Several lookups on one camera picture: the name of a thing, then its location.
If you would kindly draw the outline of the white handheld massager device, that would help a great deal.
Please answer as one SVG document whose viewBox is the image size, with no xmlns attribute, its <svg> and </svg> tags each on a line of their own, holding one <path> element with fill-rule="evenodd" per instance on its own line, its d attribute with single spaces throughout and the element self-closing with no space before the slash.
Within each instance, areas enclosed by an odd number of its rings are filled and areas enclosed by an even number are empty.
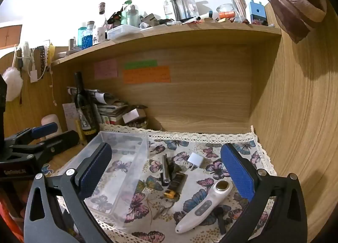
<svg viewBox="0 0 338 243">
<path fill-rule="evenodd" d="M 228 179 L 219 180 L 206 190 L 200 189 L 192 198 L 183 204 L 184 217 L 177 223 L 175 232 L 186 233 L 200 225 L 213 210 L 230 194 L 233 188 L 232 181 Z"/>
</svg>

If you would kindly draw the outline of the clear plastic storage box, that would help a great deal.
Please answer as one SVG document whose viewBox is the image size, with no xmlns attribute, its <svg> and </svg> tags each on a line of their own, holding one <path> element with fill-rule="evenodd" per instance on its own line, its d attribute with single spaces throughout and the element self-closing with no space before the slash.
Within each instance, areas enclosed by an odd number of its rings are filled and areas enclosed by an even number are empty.
<svg viewBox="0 0 338 243">
<path fill-rule="evenodd" d="M 110 145 L 112 155 L 110 161 L 104 164 L 106 169 L 93 194 L 85 199 L 85 204 L 97 219 L 122 228 L 138 182 L 142 178 L 143 166 L 148 161 L 146 135 L 101 131 L 56 175 L 63 174 L 69 168 L 77 168 L 101 143 Z"/>
</svg>

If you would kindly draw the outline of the white wall charger plug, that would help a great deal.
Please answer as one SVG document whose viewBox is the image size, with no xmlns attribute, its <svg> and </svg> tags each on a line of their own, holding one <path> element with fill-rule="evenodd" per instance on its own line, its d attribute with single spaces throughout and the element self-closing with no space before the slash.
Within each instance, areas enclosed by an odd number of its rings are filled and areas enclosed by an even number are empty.
<svg viewBox="0 0 338 243">
<path fill-rule="evenodd" d="M 200 168 L 203 162 L 203 157 L 197 153 L 191 153 L 187 161 L 190 164 L 190 170 L 193 171 L 194 169 Z"/>
</svg>

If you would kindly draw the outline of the black gold battery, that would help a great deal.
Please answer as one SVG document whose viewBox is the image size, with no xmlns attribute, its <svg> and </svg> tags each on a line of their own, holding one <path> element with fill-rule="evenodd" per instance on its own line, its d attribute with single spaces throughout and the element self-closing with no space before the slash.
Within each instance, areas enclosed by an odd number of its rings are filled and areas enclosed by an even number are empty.
<svg viewBox="0 0 338 243">
<path fill-rule="evenodd" d="M 181 184 L 183 183 L 183 181 L 185 180 L 185 178 L 186 178 L 185 174 L 176 173 L 175 177 L 168 184 L 168 187 L 167 187 L 166 191 L 164 192 L 163 196 L 165 198 L 174 199 L 177 196 L 178 190 L 179 190 Z"/>
</svg>

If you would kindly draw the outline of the silver metal flashlight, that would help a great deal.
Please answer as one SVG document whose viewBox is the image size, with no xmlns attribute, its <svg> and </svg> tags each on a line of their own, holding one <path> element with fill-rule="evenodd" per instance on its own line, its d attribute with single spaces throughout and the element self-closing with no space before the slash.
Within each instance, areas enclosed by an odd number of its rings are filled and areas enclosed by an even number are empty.
<svg viewBox="0 0 338 243">
<path fill-rule="evenodd" d="M 169 184 L 170 181 L 171 179 L 170 179 L 167 155 L 164 154 L 162 155 L 162 182 L 164 184 Z"/>
</svg>

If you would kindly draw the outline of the black clip microphone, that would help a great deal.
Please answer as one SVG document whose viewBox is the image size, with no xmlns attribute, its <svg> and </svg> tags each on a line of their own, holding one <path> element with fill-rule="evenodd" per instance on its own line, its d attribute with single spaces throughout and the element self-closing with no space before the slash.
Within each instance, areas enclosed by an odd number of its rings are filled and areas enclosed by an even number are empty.
<svg viewBox="0 0 338 243">
<path fill-rule="evenodd" d="M 222 207 L 216 207 L 213 210 L 213 213 L 218 221 L 218 228 L 220 230 L 220 234 L 221 235 L 225 235 L 226 234 L 226 224 L 225 224 L 225 220 L 224 220 L 224 210 Z"/>
</svg>

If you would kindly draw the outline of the black car key fob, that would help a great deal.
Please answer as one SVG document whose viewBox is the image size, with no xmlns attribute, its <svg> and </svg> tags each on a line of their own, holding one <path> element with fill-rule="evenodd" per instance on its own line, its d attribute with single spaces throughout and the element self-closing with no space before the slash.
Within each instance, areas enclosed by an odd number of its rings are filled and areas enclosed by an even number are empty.
<svg viewBox="0 0 338 243">
<path fill-rule="evenodd" d="M 182 168 L 175 162 L 170 162 L 168 165 L 170 180 L 173 180 L 177 173 L 182 171 Z"/>
</svg>

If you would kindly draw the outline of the white handwritten note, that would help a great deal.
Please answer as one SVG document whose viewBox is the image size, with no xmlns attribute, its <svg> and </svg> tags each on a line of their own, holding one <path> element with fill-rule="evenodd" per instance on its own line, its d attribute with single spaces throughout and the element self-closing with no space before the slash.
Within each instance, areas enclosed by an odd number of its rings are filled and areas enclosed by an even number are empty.
<svg viewBox="0 0 338 243">
<path fill-rule="evenodd" d="M 75 120 L 79 117 L 76 106 L 74 103 L 64 103 L 63 104 L 65 120 L 68 130 L 76 131 Z"/>
</svg>

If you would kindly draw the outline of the dark wine bottle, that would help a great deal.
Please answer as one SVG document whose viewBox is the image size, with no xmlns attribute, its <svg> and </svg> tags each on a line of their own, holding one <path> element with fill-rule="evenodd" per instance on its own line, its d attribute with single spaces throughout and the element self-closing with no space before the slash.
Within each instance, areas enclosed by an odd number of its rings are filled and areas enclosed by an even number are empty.
<svg viewBox="0 0 338 243">
<path fill-rule="evenodd" d="M 89 143 L 99 132 L 98 122 L 94 115 L 91 97 L 84 87 L 82 73 L 76 72 L 75 78 L 77 87 L 75 106 L 80 117 L 81 130 Z"/>
</svg>

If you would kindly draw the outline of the stack of magazines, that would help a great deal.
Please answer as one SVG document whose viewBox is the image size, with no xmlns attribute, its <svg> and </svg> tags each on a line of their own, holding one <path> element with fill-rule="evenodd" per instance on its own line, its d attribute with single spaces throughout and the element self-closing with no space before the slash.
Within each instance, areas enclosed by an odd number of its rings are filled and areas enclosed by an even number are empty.
<svg viewBox="0 0 338 243">
<path fill-rule="evenodd" d="M 119 124 L 121 122 L 122 116 L 129 106 L 127 102 L 99 90 L 85 90 L 91 97 L 94 115 L 98 124 Z M 74 97 L 75 101 L 77 88 L 68 87 L 68 93 Z"/>
</svg>

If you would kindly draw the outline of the white small card box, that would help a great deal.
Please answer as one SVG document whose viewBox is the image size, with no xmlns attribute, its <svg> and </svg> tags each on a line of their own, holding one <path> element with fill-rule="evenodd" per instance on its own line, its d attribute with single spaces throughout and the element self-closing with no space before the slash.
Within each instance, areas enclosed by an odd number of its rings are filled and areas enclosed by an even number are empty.
<svg viewBox="0 0 338 243">
<path fill-rule="evenodd" d="M 138 119 L 146 117 L 146 112 L 143 109 L 133 109 L 123 115 L 124 123 L 130 123 Z"/>
</svg>

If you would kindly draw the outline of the blue glass bottle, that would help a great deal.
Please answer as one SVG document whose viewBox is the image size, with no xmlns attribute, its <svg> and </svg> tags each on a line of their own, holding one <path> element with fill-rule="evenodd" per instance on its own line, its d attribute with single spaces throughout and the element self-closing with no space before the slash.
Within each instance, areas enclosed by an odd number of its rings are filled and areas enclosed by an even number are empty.
<svg viewBox="0 0 338 243">
<path fill-rule="evenodd" d="M 83 36 L 81 39 L 82 49 L 89 48 L 93 46 L 93 28 L 94 21 L 88 21 L 86 25 L 86 29 L 83 32 Z"/>
</svg>

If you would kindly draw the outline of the silver keys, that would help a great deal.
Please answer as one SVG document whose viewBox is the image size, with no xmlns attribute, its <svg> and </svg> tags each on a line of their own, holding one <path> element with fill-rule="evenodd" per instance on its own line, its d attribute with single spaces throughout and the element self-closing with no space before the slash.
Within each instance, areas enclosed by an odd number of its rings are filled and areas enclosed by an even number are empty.
<svg viewBox="0 0 338 243">
<path fill-rule="evenodd" d="M 174 204 L 175 204 L 174 199 L 170 199 L 166 197 L 162 198 L 160 201 L 160 207 L 157 213 L 153 216 L 153 220 L 159 218 L 160 216 L 165 216 L 170 210 L 170 208 L 174 206 Z"/>
</svg>

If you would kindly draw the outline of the white shallow tray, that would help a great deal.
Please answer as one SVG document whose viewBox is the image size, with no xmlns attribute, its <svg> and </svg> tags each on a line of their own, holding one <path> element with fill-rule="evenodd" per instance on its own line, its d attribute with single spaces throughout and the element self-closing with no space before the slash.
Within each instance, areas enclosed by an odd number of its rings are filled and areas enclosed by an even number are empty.
<svg viewBox="0 0 338 243">
<path fill-rule="evenodd" d="M 140 32 L 140 28 L 137 28 L 137 27 L 134 27 L 128 24 L 122 24 L 107 31 L 107 39 L 114 40 L 114 39 L 129 35 L 129 34 L 138 34 L 139 32 Z"/>
</svg>

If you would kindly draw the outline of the green glass bottle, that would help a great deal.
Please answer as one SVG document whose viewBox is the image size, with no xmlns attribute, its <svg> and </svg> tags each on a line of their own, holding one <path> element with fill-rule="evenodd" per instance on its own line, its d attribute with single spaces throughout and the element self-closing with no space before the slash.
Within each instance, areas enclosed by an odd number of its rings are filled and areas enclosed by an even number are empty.
<svg viewBox="0 0 338 243">
<path fill-rule="evenodd" d="M 126 20 L 129 26 L 139 27 L 139 12 L 135 5 L 130 5 L 126 13 Z"/>
</svg>

